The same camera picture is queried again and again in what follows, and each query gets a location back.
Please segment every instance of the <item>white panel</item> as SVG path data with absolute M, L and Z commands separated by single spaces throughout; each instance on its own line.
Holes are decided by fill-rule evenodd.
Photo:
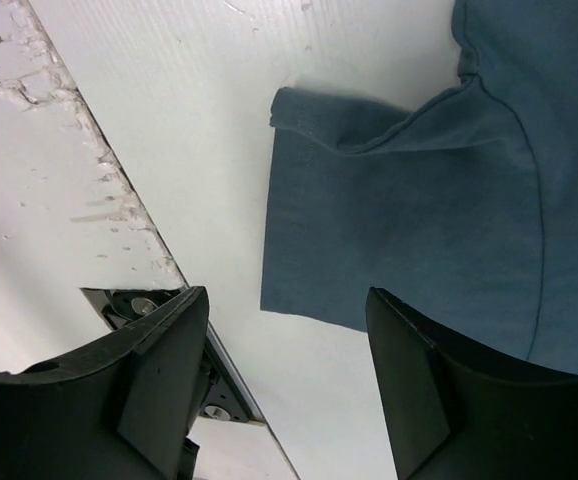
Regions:
M 366 335 L 258 310 L 276 90 L 415 108 L 452 0 L 32 0 L 303 479 L 393 478 Z
M 30 7 L 0 2 L 0 370 L 107 332 L 79 287 L 182 282 Z
M 200 445 L 194 480 L 296 480 L 266 425 L 200 417 L 189 438 Z

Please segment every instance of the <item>blue fabric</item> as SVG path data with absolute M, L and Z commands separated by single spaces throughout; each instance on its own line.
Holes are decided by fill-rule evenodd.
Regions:
M 263 309 L 365 329 L 384 287 L 578 373 L 578 2 L 458 0 L 461 86 L 414 113 L 282 89 Z

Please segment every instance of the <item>screw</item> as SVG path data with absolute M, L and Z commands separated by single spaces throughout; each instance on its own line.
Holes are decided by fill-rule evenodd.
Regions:
M 205 407 L 205 415 L 214 420 L 220 420 L 221 422 L 228 422 L 231 420 L 231 415 L 224 408 L 220 408 L 216 405 L 207 405 Z
M 144 297 L 136 297 L 131 300 L 131 308 L 133 311 L 140 315 L 149 315 L 155 309 L 158 308 L 154 302 Z

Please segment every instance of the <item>fabric seam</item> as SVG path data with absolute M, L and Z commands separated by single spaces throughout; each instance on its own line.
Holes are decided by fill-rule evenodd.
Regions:
M 435 98 L 434 100 L 430 101 L 429 103 L 425 104 L 421 110 L 417 110 L 416 112 L 412 113 L 409 118 L 404 120 L 402 123 L 394 125 L 393 127 L 387 129 L 385 133 L 376 137 L 372 140 L 369 140 L 367 143 L 358 147 L 357 149 L 349 149 L 349 151 L 341 151 L 336 149 L 338 153 L 343 155 L 362 155 L 366 153 L 373 153 L 373 150 L 381 147 L 389 140 L 393 140 L 396 137 L 402 135 L 407 130 L 412 128 L 412 126 L 416 123 L 417 120 L 425 116 L 426 113 L 435 109 L 436 105 L 445 102 L 449 98 L 456 97 L 464 92 L 466 92 L 469 87 L 473 84 L 473 78 L 470 78 L 467 82 L 463 83 L 459 87 L 457 87 L 452 92 L 448 93 L 447 95 L 441 95 L 440 97 Z
M 464 0 L 462 36 L 465 39 L 465 42 L 467 43 L 467 45 L 469 45 L 469 47 L 471 48 L 471 50 L 474 52 L 474 54 L 476 56 L 476 68 L 475 68 L 474 75 L 478 77 L 480 86 L 482 87 L 482 91 L 491 100 L 493 100 L 494 102 L 502 105 L 507 110 L 509 110 L 509 112 L 511 112 L 511 114 L 516 119 L 516 122 L 518 123 L 518 126 L 520 127 L 520 130 L 522 131 L 522 134 L 524 136 L 525 144 L 527 145 L 527 148 L 529 149 L 529 152 L 531 153 L 531 158 L 533 160 L 534 167 L 536 170 L 536 183 L 537 183 L 537 187 L 538 187 L 538 209 L 539 209 L 539 220 L 540 220 L 540 239 L 541 239 L 541 245 L 540 245 L 540 250 L 541 250 L 540 251 L 540 283 L 539 283 L 539 290 L 538 290 L 538 307 L 536 310 L 536 319 L 535 319 L 535 324 L 534 324 L 534 329 L 533 329 L 533 335 L 531 338 L 531 342 L 529 343 L 529 349 L 527 351 L 527 356 L 525 357 L 525 360 L 528 361 L 529 358 L 531 357 L 531 354 L 533 353 L 533 349 L 534 349 L 534 346 L 536 344 L 536 338 L 538 337 L 538 328 L 540 325 L 540 314 L 542 311 L 544 278 L 545 278 L 546 239 L 545 239 L 545 221 L 544 221 L 544 208 L 543 208 L 543 195 L 542 195 L 542 182 L 541 182 L 541 176 L 540 176 L 540 166 L 538 164 L 538 160 L 536 159 L 536 154 L 534 152 L 534 149 L 531 146 L 531 142 L 529 141 L 529 134 L 527 133 L 527 130 L 525 129 L 525 126 L 522 123 L 522 120 L 518 116 L 518 113 L 513 108 L 511 108 L 511 106 L 508 105 L 505 101 L 503 101 L 500 98 L 495 97 L 487 89 L 482 76 L 479 74 L 480 53 L 474 47 L 474 44 L 469 40 L 469 37 L 467 35 L 468 3 L 469 3 L 469 0 Z

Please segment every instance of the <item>metal bracket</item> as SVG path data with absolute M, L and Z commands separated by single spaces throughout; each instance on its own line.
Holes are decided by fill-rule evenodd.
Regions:
M 83 288 L 82 292 L 107 325 L 117 330 L 152 313 L 184 290 Z M 237 423 L 266 423 L 211 325 L 207 331 L 200 372 L 206 375 L 210 384 L 200 408 L 201 416 Z

